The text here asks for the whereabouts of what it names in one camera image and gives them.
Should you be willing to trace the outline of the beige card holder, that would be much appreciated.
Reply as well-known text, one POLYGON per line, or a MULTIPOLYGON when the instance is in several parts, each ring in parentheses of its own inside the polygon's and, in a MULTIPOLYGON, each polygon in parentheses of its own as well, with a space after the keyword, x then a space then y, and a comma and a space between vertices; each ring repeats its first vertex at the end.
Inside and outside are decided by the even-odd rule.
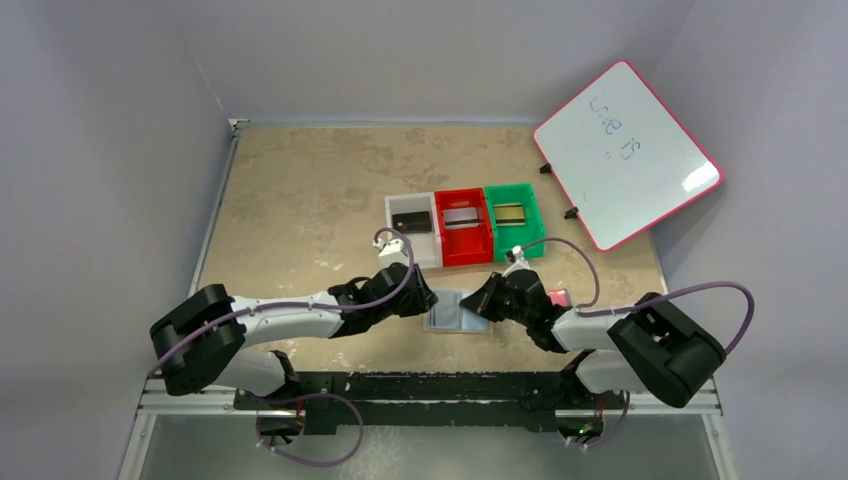
POLYGON ((470 292, 436 289, 434 293, 437 303, 425 315, 423 321, 425 331, 444 334, 491 334, 494 332, 493 323, 460 306, 460 301, 469 297, 470 292))

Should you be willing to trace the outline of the green plastic bin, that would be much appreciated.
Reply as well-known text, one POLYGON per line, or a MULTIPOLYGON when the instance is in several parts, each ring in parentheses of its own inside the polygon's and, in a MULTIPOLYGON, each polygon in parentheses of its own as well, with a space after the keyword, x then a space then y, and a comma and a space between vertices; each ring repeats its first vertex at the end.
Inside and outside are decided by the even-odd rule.
POLYGON ((492 185, 483 188, 492 223, 493 261, 505 262, 513 247, 521 245, 527 258, 544 255, 544 245, 528 244, 546 236, 537 199, 529 183, 492 185))

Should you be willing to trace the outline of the silver credit card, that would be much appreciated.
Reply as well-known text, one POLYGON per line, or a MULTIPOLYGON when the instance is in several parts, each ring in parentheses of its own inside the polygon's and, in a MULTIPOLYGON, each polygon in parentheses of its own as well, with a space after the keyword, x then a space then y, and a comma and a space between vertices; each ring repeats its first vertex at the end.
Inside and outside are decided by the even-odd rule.
POLYGON ((476 207, 450 208, 442 211, 446 230, 475 228, 480 225, 480 214, 476 207))

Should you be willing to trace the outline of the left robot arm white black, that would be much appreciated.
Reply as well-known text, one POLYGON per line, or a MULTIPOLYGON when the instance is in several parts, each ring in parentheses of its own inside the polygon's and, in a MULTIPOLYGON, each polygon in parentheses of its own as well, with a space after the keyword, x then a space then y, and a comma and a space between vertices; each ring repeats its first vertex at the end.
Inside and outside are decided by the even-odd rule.
POLYGON ((171 396, 217 384, 266 397, 293 389, 296 374, 285 354, 253 346, 358 335, 391 316, 426 313, 437 302, 419 267, 401 263, 305 297, 252 299, 210 284, 153 324, 157 360, 149 375, 171 396))

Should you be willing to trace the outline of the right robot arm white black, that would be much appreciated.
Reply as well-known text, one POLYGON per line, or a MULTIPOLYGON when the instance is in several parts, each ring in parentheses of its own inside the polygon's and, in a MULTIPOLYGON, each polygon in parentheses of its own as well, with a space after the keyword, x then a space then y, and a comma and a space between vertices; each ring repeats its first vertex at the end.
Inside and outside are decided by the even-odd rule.
POLYGON ((536 271, 518 269, 491 274, 459 305, 490 322, 519 323, 543 351, 575 353, 566 376, 592 394, 648 392, 682 408, 727 357, 715 337, 656 292, 631 306, 581 312, 555 304, 536 271))

